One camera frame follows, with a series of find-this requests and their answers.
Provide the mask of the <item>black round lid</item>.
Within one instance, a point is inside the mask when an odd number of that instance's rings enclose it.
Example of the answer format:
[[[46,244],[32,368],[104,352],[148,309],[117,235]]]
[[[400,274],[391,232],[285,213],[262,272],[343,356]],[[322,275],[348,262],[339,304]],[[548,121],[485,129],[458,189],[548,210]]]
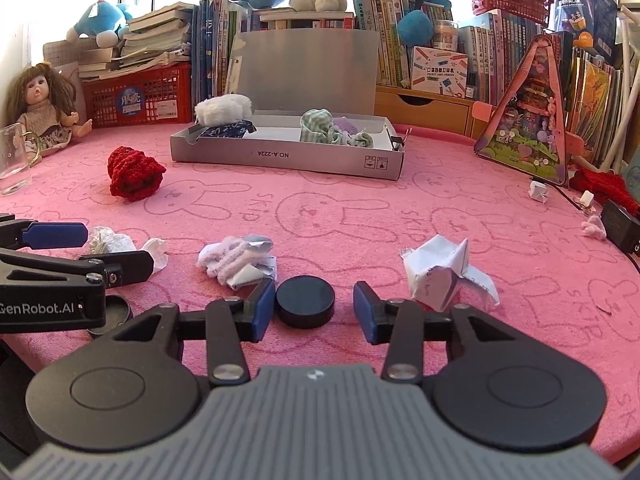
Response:
[[[105,323],[100,327],[89,328],[88,334],[92,338],[99,338],[133,317],[132,309],[124,297],[108,295],[105,297]]]

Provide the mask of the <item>pink white fuzzy cloth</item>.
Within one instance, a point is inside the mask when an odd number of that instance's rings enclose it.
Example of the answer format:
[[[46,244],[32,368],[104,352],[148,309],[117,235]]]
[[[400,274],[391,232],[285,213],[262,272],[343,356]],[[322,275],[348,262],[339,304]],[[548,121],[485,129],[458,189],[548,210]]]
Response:
[[[244,266],[256,263],[262,256],[250,248],[246,240],[227,236],[217,244],[206,245],[198,254],[196,266],[203,269],[210,278],[216,278],[225,285]]]

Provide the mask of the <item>black round puck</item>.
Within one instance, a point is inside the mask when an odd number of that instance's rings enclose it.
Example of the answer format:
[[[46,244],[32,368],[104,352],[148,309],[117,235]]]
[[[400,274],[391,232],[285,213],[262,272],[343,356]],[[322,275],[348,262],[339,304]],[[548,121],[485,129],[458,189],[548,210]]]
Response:
[[[331,321],[335,292],[323,278],[299,275],[288,278],[276,290],[276,313],[287,326],[313,330]]]

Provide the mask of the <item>red knitted item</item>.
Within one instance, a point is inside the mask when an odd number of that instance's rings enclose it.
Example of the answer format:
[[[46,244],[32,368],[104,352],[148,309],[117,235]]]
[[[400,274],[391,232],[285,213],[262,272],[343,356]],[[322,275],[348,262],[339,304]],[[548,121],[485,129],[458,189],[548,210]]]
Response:
[[[119,146],[107,159],[111,196],[137,202],[152,196],[163,181],[166,168],[155,158],[129,146]]]

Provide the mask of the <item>black binder clip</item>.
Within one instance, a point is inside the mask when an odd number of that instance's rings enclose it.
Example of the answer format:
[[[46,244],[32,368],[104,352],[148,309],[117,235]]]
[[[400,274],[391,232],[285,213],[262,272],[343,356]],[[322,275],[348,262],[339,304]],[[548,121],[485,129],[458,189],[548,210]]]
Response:
[[[392,146],[394,152],[400,153],[405,151],[406,143],[408,137],[410,136],[410,133],[412,133],[412,128],[408,127],[402,131],[396,131],[394,134],[390,135],[390,145]]]

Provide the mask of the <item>white fluffy plush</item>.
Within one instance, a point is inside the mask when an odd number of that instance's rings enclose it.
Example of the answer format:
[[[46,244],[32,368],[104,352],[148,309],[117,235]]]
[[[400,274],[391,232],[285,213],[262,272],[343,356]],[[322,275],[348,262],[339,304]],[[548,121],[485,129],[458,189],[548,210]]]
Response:
[[[242,94],[224,94],[199,102],[194,107],[196,121],[207,127],[234,124],[252,117],[252,101]]]

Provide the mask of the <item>purple fuzzy plush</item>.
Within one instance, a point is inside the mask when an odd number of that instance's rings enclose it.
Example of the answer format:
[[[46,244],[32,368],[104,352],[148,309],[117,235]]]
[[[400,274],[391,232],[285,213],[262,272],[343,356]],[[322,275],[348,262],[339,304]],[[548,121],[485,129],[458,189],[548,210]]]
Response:
[[[359,129],[346,117],[334,117],[333,125],[348,134],[357,134]]]

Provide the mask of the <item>small pink toy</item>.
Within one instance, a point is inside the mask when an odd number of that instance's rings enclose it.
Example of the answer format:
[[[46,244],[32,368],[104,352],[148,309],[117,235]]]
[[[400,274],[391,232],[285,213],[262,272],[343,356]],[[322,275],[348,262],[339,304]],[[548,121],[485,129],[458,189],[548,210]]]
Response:
[[[597,214],[593,214],[582,222],[582,235],[594,240],[606,239],[605,226]]]

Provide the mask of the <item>blue white plush left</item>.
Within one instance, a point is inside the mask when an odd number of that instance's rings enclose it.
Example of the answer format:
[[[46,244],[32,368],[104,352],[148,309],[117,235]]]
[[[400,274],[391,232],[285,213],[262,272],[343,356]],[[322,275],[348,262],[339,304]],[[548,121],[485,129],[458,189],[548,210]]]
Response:
[[[132,15],[125,3],[111,4],[105,0],[98,0],[89,6],[70,28],[66,41],[74,44],[81,36],[86,36],[96,40],[100,49],[115,47],[131,19]]]

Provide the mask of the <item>red cloth at right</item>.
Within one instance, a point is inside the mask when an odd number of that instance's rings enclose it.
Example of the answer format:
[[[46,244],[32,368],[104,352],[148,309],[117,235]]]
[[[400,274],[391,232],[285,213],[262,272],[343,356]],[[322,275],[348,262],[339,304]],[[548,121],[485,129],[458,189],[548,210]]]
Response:
[[[623,179],[617,174],[578,168],[570,178],[570,187],[578,192],[591,192],[594,199],[602,206],[612,200],[616,205],[624,207],[632,216],[639,215],[639,203],[629,194]]]

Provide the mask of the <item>white colourful box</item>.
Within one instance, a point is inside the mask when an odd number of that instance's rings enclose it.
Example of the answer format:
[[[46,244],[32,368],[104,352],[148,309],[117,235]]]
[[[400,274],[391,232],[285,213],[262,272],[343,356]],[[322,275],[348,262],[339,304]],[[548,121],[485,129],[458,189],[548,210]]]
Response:
[[[464,53],[414,47],[411,89],[441,96],[466,97],[468,57]]]

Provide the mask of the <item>grey open cardboard box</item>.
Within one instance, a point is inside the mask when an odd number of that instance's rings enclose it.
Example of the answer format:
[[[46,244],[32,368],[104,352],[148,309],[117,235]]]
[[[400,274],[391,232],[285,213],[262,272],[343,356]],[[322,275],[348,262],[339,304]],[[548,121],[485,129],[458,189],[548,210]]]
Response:
[[[230,94],[252,101],[257,131],[242,139],[199,139],[195,124],[170,138],[176,162],[262,166],[395,181],[404,152],[396,131],[374,114],[378,34],[358,29],[307,28],[241,32],[231,50]],[[300,118],[325,108],[373,139],[372,148],[299,141]]]

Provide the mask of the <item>row of blue books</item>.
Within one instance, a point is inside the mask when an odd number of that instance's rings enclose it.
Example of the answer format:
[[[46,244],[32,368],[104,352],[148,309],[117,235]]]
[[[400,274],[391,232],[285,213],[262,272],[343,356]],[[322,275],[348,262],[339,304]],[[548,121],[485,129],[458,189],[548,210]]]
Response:
[[[191,99],[196,105],[221,96],[227,79],[234,38],[249,32],[252,11],[230,0],[201,0],[191,20]]]

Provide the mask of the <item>row of books right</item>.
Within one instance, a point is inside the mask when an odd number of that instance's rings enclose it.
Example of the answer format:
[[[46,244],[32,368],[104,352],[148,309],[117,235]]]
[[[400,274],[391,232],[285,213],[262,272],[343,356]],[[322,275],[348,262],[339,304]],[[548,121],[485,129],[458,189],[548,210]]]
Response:
[[[413,48],[398,37],[400,20],[416,8],[414,0],[352,0],[355,26],[378,34],[378,86],[411,89]],[[506,88],[506,77],[515,72],[524,58],[526,44],[541,31],[527,18],[493,10],[477,21],[458,27],[450,9],[423,3],[421,10],[434,25],[427,48],[464,53],[468,57],[466,98],[497,103]]]

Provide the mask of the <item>blue cardboard box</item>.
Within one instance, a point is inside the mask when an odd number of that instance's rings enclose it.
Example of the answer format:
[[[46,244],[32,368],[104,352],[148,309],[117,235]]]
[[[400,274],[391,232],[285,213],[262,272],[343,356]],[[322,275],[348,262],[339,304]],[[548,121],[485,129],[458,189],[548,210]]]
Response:
[[[614,60],[617,0],[554,0],[553,30],[568,32],[573,46]]]

